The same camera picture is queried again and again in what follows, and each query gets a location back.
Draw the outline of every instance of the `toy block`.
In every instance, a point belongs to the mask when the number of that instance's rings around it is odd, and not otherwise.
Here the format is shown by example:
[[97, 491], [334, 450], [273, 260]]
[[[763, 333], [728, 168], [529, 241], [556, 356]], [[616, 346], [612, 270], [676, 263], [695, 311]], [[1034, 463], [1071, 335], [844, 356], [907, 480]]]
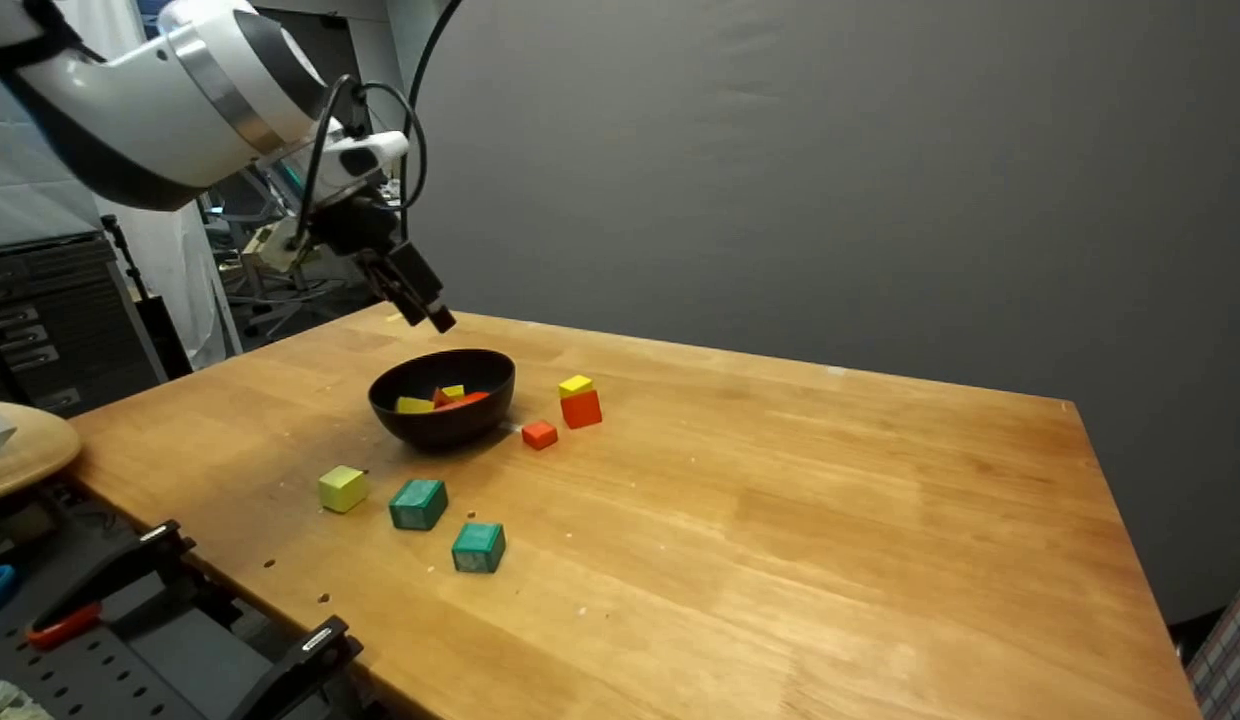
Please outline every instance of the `toy block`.
[[390, 501], [390, 528], [428, 534], [447, 508], [447, 484], [441, 480], [406, 480]]
[[390, 404], [390, 414], [395, 414], [395, 415], [428, 415], [428, 414], [433, 414], [433, 401], [425, 401], [425, 398], [398, 398], [398, 401]]
[[556, 398], [568, 401], [568, 398], [585, 398], [593, 391], [593, 379], [588, 378], [568, 378], [556, 384]]
[[556, 430], [549, 422], [533, 422], [533, 424], [524, 424], [524, 446], [549, 450], [549, 446], [556, 446]]
[[463, 398], [463, 384], [444, 384], [433, 391], [433, 404], [444, 409], [444, 404], [454, 404], [460, 398]]
[[373, 491], [366, 475], [361, 467], [348, 467], [348, 463], [329, 467], [317, 480], [317, 489], [320, 489], [325, 508], [334, 518], [350, 512]]
[[487, 401], [490, 391], [466, 391], [466, 398], [460, 398], [460, 401], [441, 401], [437, 409], [441, 414], [452, 414], [452, 409], [466, 409], [466, 404], [479, 404], [479, 401]]
[[603, 401], [596, 391], [562, 398], [561, 404], [562, 404], [562, 424], [568, 430], [588, 430], [588, 424], [603, 422]]
[[497, 572], [504, 557], [504, 526], [463, 526], [452, 559], [454, 572]]

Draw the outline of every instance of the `green block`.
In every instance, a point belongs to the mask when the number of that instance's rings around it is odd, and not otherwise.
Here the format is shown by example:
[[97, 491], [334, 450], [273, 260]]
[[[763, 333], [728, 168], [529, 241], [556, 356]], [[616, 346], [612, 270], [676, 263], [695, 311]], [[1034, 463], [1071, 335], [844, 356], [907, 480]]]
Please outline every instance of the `green block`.
[[350, 512], [361, 501], [366, 501], [373, 484], [361, 467], [334, 463], [320, 480], [320, 501], [329, 512]]
[[454, 572], [497, 572], [504, 557], [504, 526], [463, 526], [452, 559]]
[[428, 534], [447, 508], [447, 484], [441, 480], [406, 480], [390, 501], [390, 528]]

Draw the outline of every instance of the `round wooden object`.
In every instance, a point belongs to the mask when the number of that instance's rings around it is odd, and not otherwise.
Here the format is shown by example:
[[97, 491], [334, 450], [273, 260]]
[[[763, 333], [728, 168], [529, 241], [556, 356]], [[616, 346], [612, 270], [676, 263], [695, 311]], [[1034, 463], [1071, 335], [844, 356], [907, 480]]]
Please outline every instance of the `round wooden object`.
[[0, 404], [0, 415], [14, 430], [14, 436], [0, 450], [0, 495], [51, 475], [82, 450], [74, 430], [51, 414]]

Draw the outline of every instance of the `black bowl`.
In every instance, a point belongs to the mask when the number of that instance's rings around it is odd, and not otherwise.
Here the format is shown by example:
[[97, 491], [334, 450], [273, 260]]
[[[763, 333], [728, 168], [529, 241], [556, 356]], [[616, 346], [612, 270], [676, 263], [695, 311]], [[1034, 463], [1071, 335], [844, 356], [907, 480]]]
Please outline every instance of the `black bowl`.
[[[511, 378], [515, 369], [507, 356], [487, 349], [454, 349], [387, 369], [373, 384], [366, 401], [390, 436], [406, 442], [418, 452], [447, 452], [498, 433], [511, 404]], [[433, 398], [444, 384], [463, 384], [463, 391], [490, 391], [490, 398], [479, 404], [444, 409], [428, 415], [390, 414], [398, 398]]]

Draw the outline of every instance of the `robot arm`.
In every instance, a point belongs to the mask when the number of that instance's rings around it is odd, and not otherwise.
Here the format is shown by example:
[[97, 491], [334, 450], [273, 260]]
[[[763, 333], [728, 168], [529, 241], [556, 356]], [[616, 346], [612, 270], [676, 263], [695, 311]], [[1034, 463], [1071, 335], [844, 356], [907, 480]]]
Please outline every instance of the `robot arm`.
[[[0, 0], [0, 86], [68, 174], [130, 209], [180, 209], [255, 161], [288, 164], [296, 145], [310, 142], [329, 99], [296, 40], [242, 3], [188, 17], [140, 47], [101, 62], [51, 0]], [[395, 238], [390, 209], [366, 200], [366, 186], [385, 186], [385, 168], [404, 152], [406, 142], [385, 134], [338, 142], [320, 168], [303, 168], [320, 174], [310, 225], [350, 200], [364, 218], [348, 233], [325, 225], [329, 233], [317, 241], [350, 256], [413, 324], [428, 316], [437, 328], [452, 328], [441, 285]]]

